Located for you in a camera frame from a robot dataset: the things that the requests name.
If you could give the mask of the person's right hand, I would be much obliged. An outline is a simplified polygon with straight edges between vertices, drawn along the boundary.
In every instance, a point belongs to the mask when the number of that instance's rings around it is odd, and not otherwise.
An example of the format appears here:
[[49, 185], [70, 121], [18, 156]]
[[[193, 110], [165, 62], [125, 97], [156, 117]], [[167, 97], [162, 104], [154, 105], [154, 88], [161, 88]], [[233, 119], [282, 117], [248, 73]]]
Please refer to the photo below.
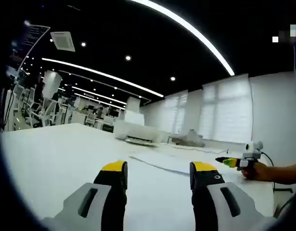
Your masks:
[[270, 181], [269, 167], [261, 162], [255, 162], [252, 167], [243, 168], [241, 172], [248, 180]]

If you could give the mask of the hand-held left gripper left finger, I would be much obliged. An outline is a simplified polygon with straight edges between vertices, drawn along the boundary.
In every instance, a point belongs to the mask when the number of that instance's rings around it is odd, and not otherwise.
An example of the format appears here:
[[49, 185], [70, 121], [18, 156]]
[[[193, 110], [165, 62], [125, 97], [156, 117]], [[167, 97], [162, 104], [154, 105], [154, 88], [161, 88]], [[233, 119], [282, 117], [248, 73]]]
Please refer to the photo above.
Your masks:
[[63, 202], [54, 217], [44, 218], [49, 231], [122, 231], [127, 203], [126, 161], [105, 165], [92, 183], [85, 183]]

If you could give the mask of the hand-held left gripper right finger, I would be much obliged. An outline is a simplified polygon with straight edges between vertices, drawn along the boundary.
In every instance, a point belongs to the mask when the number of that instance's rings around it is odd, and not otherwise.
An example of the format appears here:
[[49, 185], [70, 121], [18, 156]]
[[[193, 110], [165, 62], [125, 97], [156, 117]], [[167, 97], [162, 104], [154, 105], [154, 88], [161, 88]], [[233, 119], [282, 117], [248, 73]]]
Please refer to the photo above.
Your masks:
[[210, 164], [190, 163], [190, 189], [197, 231], [266, 231], [276, 222], [262, 215], [246, 192], [225, 182]]

